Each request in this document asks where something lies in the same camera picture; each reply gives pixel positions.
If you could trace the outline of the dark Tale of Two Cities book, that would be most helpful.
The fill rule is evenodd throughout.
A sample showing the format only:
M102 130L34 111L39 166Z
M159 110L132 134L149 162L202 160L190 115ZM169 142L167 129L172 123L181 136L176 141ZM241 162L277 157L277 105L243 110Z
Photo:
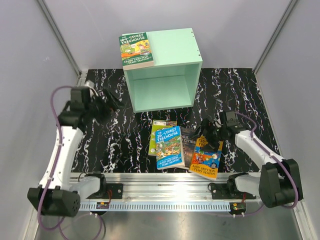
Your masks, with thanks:
M184 156L184 169L189 170L199 134L192 128L181 127L181 139Z

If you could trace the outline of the blue 26-Storey Treehouse book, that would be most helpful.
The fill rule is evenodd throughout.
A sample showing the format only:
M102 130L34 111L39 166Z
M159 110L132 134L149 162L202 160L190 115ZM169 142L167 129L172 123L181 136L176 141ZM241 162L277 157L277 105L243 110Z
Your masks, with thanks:
M156 167L158 170L185 167L181 128L164 128L155 132Z

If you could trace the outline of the green 104-Storey Treehouse book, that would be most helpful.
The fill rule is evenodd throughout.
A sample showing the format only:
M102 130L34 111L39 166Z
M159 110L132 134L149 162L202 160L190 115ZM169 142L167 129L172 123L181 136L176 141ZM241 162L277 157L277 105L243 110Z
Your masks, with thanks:
M118 41L125 71L154 66L154 57L146 32L124 34Z

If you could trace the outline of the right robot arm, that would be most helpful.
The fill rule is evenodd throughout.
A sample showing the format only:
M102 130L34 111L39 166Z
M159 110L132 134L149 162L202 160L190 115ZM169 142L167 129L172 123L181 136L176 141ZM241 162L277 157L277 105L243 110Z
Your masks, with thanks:
M246 153L260 170L259 176L247 172L230 175L226 192L233 199L243 193L259 197L267 208L293 209L303 199L299 165L294 159L285 159L271 150L252 129L241 124L235 111L222 111L214 120L205 118L195 135L205 137L206 151L217 150L219 142L228 141Z

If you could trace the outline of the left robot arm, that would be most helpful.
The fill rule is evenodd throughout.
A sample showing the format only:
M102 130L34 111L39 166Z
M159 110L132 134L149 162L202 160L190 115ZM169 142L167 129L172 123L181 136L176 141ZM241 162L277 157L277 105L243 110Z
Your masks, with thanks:
M71 169L79 144L92 121L102 124L124 105L106 88L99 95L88 85L69 86L70 99L64 108L53 116L56 137L47 169L37 187L29 188L27 198L38 216L74 217L81 201L94 196L107 195L106 178L101 172L88 173L70 185Z

